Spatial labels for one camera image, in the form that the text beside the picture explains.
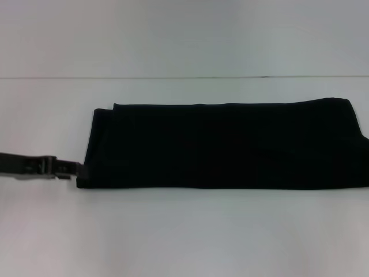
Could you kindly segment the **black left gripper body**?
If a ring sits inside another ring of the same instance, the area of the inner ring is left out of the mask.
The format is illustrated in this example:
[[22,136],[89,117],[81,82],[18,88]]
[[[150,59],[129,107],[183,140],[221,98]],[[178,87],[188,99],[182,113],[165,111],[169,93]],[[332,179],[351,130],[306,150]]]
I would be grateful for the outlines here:
[[13,175],[51,175],[54,156],[22,156],[0,153],[0,173]]

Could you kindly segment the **black t-shirt with FREE print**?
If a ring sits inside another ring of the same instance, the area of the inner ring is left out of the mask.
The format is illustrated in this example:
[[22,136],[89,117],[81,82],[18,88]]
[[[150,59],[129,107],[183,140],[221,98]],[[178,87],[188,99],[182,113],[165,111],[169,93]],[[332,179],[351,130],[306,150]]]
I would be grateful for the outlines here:
[[346,99],[97,109],[80,189],[369,187],[369,138]]

